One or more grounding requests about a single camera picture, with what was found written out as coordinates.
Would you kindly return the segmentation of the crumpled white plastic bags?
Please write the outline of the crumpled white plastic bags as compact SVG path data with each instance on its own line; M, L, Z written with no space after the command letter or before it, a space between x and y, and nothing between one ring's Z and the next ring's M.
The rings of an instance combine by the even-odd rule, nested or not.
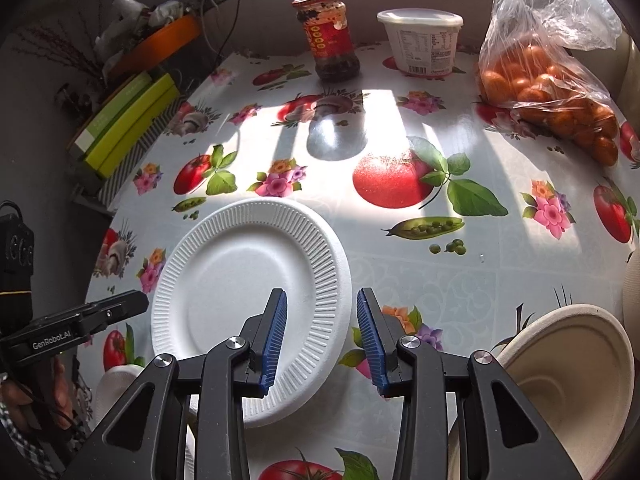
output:
M183 18L190 8L181 1L168 0L146 6L137 0L114 0L113 19L96 37L94 52L105 62L118 52L128 52L162 27Z

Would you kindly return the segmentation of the white green flat box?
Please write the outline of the white green flat box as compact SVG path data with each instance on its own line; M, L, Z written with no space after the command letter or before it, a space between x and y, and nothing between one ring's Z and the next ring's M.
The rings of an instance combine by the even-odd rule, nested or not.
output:
M67 153L72 159L86 157L115 120L152 84L152 77L142 72L128 78L101 106L70 141Z

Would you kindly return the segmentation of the floral fruit print tablecloth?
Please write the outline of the floral fruit print tablecloth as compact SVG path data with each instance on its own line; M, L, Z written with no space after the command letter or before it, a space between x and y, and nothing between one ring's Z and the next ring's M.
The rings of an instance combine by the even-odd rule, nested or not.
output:
M92 299L153 300L186 233L240 200L295 200L326 220L352 278L349 329L328 378L301 408L247 426L256 479L387 479L399 400L370 383L355 314L360 288L424 344L459 356L500 349L569 304L620 312L639 244L639 139L616 136L614 166L480 100L475 60L442 79L406 76L384 44L361 76L327 86L308 55L228 58L186 98L119 195ZM84 393L156 352L151 312L79 350Z

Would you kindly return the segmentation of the black white striped box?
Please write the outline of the black white striped box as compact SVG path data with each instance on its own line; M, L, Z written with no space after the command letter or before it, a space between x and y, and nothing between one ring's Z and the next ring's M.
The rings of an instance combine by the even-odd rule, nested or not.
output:
M179 96L166 110L154 118L149 128L140 136L134 147L127 153L124 159L116 167L98 194L99 203L106 209L113 209L114 199L127 183L130 174L137 168L143 156L152 148L158 137L167 129L168 124L177 113L181 104L186 102L185 96Z

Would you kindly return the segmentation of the red label sauce jar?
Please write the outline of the red label sauce jar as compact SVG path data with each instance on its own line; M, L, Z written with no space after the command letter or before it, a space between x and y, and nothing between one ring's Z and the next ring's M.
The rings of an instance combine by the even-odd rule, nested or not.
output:
M341 82L358 76L360 63L350 38L346 4L342 0L294 0L318 77Z

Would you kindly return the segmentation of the beige paper bowl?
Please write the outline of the beige paper bowl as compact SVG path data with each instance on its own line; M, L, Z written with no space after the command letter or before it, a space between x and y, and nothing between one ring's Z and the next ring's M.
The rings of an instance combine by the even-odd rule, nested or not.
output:
M622 290L623 324L636 358L640 353L640 255L636 249L626 264Z
M497 361L582 478L596 478L623 432L634 394L634 354L622 323L598 306L571 304L524 328Z

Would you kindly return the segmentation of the white plastic tub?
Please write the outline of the white plastic tub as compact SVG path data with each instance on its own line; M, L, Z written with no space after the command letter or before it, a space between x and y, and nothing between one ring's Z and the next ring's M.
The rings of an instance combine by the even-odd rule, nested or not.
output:
M422 8L378 12L398 70L419 77L448 76L454 69L463 18Z

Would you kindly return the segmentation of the white foam plate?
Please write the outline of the white foam plate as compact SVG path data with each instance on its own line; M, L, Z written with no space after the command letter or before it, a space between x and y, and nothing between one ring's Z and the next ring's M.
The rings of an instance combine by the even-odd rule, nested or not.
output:
M243 402L250 427L301 408L340 356L352 316L352 278L329 223L295 200L224 206L180 240L152 301L154 352L184 360L239 335L275 288L286 293L288 319L273 386L264 398Z
M125 364L114 366L104 373L93 393L94 426L99 425L142 370L143 367L137 364Z

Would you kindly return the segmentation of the lime green flat box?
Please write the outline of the lime green flat box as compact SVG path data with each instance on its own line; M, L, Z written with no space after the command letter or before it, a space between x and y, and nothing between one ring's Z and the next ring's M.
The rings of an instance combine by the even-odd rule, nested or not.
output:
M143 72L132 78L102 110L108 114L106 126L91 142L84 162L101 178L111 177L154 119L178 96L169 74L153 80Z

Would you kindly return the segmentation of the plastic bag of oranges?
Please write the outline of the plastic bag of oranges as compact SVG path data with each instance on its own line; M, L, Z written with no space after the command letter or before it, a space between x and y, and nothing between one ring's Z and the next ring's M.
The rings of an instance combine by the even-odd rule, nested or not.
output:
M478 58L480 95L612 167L620 126L611 96L571 53L612 49L621 33L606 0L492 0Z

